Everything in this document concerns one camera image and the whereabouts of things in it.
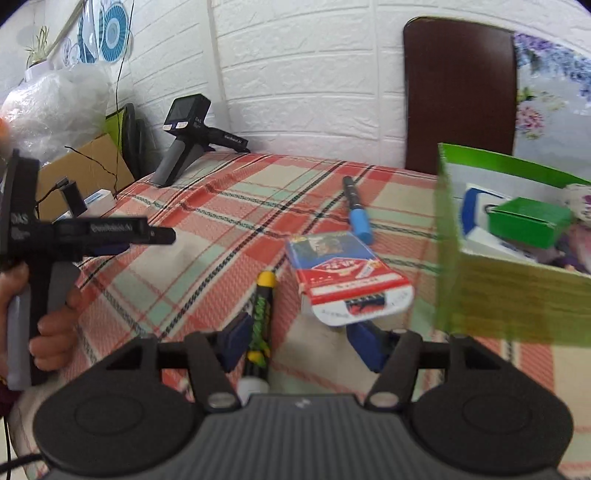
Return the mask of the person's left hand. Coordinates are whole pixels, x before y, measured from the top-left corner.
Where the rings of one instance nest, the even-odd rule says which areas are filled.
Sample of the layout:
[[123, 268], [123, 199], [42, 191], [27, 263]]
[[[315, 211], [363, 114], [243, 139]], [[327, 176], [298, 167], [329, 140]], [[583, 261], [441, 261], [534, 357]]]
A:
[[[28, 284], [29, 269], [21, 264], [1, 274], [1, 376], [7, 377], [7, 313], [11, 300]], [[64, 306], [42, 317], [39, 335], [29, 342], [34, 364], [42, 371], [65, 368], [72, 360], [77, 344], [76, 325], [82, 305], [77, 287], [69, 290]]]

